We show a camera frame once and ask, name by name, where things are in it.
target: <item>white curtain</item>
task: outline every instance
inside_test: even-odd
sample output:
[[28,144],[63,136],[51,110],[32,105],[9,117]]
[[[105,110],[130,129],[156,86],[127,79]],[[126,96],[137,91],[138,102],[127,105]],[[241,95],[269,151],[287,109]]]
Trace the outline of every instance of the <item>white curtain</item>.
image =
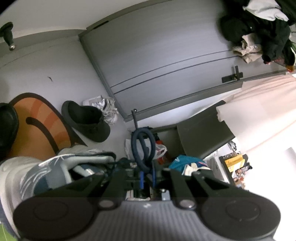
[[281,75],[244,82],[239,93],[217,107],[248,155],[272,154],[296,142],[296,78]]

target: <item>black curved stripe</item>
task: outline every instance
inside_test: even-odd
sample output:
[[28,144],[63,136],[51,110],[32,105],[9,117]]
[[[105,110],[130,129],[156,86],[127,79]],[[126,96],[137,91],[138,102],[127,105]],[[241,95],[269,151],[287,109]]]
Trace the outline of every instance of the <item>black curved stripe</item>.
[[57,153],[59,151],[59,148],[54,140],[54,138],[52,137],[51,133],[49,132],[49,130],[45,127],[45,125],[43,123],[41,123],[40,121],[38,121],[37,119],[33,118],[33,117],[27,117],[26,118],[26,123],[28,125],[32,125],[37,127],[40,131],[42,131],[42,133],[45,135],[45,137],[48,139],[52,149],[54,150],[55,153]]

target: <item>ribbed gray surface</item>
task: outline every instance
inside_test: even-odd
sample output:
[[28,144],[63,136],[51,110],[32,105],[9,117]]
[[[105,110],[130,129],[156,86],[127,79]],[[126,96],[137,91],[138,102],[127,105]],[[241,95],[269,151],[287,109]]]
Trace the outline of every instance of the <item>ribbed gray surface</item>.
[[69,241],[230,241],[207,229],[193,211],[171,201],[128,202],[101,212],[83,234]]

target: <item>bright white surface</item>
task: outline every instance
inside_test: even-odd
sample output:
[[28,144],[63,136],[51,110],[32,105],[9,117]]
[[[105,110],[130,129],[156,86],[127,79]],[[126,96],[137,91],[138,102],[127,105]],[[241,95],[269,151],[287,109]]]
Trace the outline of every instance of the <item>bright white surface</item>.
[[[79,104],[94,96],[107,96],[94,68],[77,38],[54,40],[12,52],[14,58],[4,66],[0,65],[0,102],[9,102],[21,93],[33,92],[47,99],[58,111],[66,100]],[[9,58],[0,58],[0,63]],[[124,140],[130,137],[119,116],[118,122],[111,127],[111,134],[103,143],[92,142],[80,133],[78,135],[91,147],[113,151],[119,158],[124,157]]]
[[296,153],[292,148],[267,158],[249,156],[253,167],[246,172],[246,189],[273,201],[281,212],[276,241],[295,241]]
[[117,11],[144,0],[17,0],[0,16],[13,22],[13,37],[39,32],[86,29]]
[[[155,128],[179,123],[239,91],[240,89],[236,89],[148,117],[138,121],[138,125],[139,127],[149,126]],[[133,120],[127,122],[126,125],[129,130],[134,130]]]

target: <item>gray door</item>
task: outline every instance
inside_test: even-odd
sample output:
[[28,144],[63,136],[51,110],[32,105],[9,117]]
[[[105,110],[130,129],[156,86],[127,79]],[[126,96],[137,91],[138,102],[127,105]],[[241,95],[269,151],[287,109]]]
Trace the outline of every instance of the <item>gray door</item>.
[[221,0],[173,0],[118,17],[81,39],[126,118],[222,85],[234,66],[253,77],[282,69],[244,63],[229,50],[217,20]]

